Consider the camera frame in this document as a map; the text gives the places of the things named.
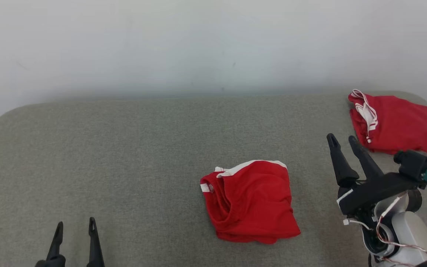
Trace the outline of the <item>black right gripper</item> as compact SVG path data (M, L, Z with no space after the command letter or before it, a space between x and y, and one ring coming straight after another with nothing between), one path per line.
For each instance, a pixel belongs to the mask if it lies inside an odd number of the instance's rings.
M421 186L420 180L408 178L399 173L390 172L384 175L368 150L356 137L349 136L351 150L359 160L367 181L357 185L358 173L347 162L341 145L333 133L327 135L327 142L338 186L352 187L347 190L341 189L342 195L337 199L343 215L353 215L360 208L369 208L384 199Z

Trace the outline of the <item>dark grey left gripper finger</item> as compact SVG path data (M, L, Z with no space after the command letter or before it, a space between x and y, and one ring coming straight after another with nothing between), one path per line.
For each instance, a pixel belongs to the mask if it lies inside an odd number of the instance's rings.
M56 227L49 252L45 260L36 262L35 267L65 267L66 258L60 253L60 246L63 242L64 223L61 221Z
M105 267L99 234L94 217L89 218L90 250L87 267Z

